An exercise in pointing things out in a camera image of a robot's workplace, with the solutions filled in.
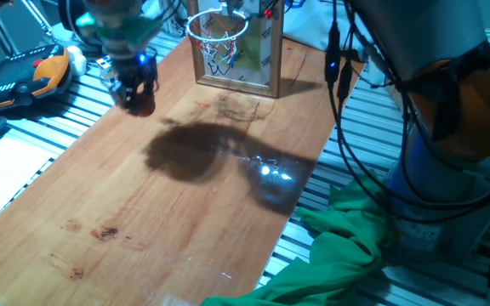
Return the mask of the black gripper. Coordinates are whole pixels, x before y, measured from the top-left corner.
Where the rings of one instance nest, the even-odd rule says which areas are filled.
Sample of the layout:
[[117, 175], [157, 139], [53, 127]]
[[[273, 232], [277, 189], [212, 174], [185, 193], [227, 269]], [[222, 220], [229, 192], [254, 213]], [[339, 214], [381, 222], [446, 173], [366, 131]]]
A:
[[158, 90], [157, 59], [144, 52], [127, 58], [111, 58], [117, 80], [109, 87], [109, 93], [117, 105], [128, 114], [135, 113], [134, 98], [140, 86], [149, 99]]

